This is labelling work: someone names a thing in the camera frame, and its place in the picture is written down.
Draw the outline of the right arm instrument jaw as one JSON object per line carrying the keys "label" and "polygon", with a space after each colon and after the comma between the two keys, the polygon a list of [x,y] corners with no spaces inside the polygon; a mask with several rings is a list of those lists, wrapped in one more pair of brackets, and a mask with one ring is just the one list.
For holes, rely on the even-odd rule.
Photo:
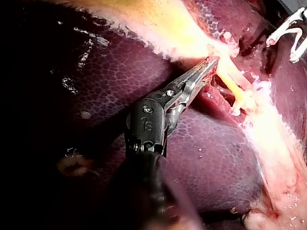
{"label": "right arm instrument jaw", "polygon": [[289,27],[297,23],[297,21],[303,21],[307,15],[307,8],[299,8],[296,12],[291,14],[285,21],[267,38],[266,45],[267,47],[272,46],[277,43],[280,37],[286,34],[286,31]]}
{"label": "right arm instrument jaw", "polygon": [[305,38],[304,41],[297,46],[298,41],[302,35],[297,34],[295,37],[295,42],[290,50],[290,58],[289,61],[291,63],[297,63],[300,59],[300,57],[304,54],[306,48],[307,48],[307,39]]}

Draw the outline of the left arm instrument jaw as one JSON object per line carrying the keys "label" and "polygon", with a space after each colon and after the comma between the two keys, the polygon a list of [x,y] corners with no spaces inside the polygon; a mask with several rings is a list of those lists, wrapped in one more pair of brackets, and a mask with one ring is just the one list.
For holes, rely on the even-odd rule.
{"label": "left arm instrument jaw", "polygon": [[171,82],[174,91],[192,91],[217,66],[217,57],[208,57]]}
{"label": "left arm instrument jaw", "polygon": [[186,72],[187,78],[181,95],[182,104],[189,106],[200,90],[211,83],[218,62],[218,60],[202,60]]}

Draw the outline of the left arm instrument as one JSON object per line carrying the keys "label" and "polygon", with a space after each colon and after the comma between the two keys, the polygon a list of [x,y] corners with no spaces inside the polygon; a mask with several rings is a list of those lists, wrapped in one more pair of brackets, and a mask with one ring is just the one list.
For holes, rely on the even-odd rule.
{"label": "left arm instrument", "polygon": [[175,129],[183,88],[166,86],[137,101],[126,119],[126,156],[158,153],[166,156],[167,138]]}

